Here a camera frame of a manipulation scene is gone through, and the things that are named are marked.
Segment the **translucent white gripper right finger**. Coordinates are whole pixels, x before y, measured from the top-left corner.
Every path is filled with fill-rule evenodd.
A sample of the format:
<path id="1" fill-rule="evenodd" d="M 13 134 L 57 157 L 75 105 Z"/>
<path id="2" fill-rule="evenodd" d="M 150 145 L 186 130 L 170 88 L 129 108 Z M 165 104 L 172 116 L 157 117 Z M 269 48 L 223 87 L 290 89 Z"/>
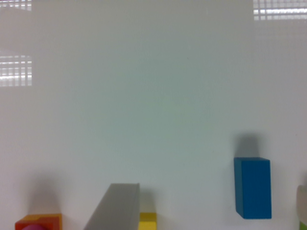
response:
<path id="1" fill-rule="evenodd" d="M 307 221 L 307 188 L 303 185 L 296 190 L 296 212 L 300 221 Z"/>

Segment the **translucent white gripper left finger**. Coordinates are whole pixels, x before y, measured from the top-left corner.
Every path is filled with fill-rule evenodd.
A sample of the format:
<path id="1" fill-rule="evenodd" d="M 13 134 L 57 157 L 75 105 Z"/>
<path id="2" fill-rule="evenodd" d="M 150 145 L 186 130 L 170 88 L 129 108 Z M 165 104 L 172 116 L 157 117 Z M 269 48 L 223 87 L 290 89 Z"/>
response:
<path id="1" fill-rule="evenodd" d="M 140 185 L 111 184 L 83 230 L 138 230 Z"/>

